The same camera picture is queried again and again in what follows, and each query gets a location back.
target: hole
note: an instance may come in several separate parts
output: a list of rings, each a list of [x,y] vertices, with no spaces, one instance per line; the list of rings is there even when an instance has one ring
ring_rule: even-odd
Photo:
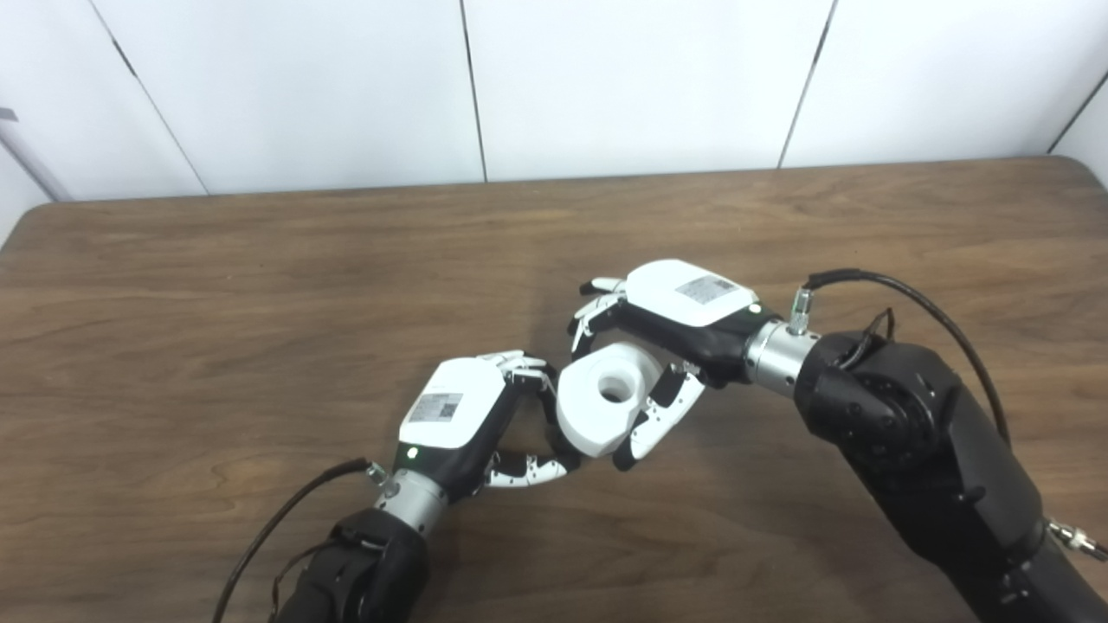
[[[604,397],[608,402],[626,402],[635,397],[635,387],[629,379],[623,378],[622,376],[606,376],[601,377],[596,381],[596,388],[601,391],[601,396]]]
[[[920,381],[920,385],[922,385],[923,388],[927,390],[927,394],[930,394],[931,397],[934,398],[935,397],[935,388],[931,387],[931,384],[927,382],[927,379],[923,378],[923,375],[921,375],[919,372],[916,372],[915,378],[916,378],[916,380]]]

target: wood grain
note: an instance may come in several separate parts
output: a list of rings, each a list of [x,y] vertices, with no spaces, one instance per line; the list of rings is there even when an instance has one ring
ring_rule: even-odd
[[[0,620],[202,621],[304,481],[388,459],[441,359],[567,362],[579,282],[683,257],[786,308],[809,272],[892,273],[977,344],[1048,511],[1108,539],[1108,195],[1064,159],[54,204],[0,253]],[[896,306],[821,293],[817,330]],[[538,416],[510,431],[534,445]],[[373,492],[339,481],[252,565]],[[756,388],[712,391],[648,460],[486,491],[432,539],[416,620],[971,621],[833,448]],[[1076,564],[1108,594],[1108,566]]]

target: white robotic hand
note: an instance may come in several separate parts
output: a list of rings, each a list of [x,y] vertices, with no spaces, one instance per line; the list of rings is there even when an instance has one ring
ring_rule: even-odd
[[[685,417],[706,386],[749,382],[748,343],[779,317],[730,279],[679,259],[644,264],[626,279],[599,277],[581,286],[599,296],[570,324],[573,359],[586,356],[603,330],[623,329],[680,357],[649,392],[613,456],[620,470],[645,457]]]
[[[581,464],[575,455],[496,448],[524,395],[537,396],[547,423],[556,422],[555,374],[523,350],[443,361],[400,425],[396,472],[427,478],[453,503],[483,486],[527,487],[573,471]]]

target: label sticker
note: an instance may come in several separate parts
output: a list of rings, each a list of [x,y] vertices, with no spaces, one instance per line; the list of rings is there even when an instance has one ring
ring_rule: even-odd
[[[462,394],[424,394],[412,407],[412,422],[449,422],[454,418]]]
[[[739,289],[739,286],[717,277],[705,275],[677,288],[677,294],[684,294],[700,305],[707,305],[717,298]]]

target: cable connector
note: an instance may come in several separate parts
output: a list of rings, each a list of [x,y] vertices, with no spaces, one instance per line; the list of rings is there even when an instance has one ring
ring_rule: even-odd
[[[369,463],[369,467],[366,468],[366,476],[373,481],[373,484],[381,487],[389,479],[389,470],[382,468],[379,463]]]
[[[1066,548],[1090,555],[1100,562],[1108,562],[1108,550],[1089,539],[1089,535],[1080,528],[1058,523],[1053,519],[1047,520],[1047,528],[1050,530],[1050,534],[1054,534],[1054,538]]]
[[[789,316],[788,331],[790,335],[803,335],[808,330],[808,317],[812,312],[812,296],[814,293],[801,286],[797,290],[797,296],[792,299],[792,313]]]

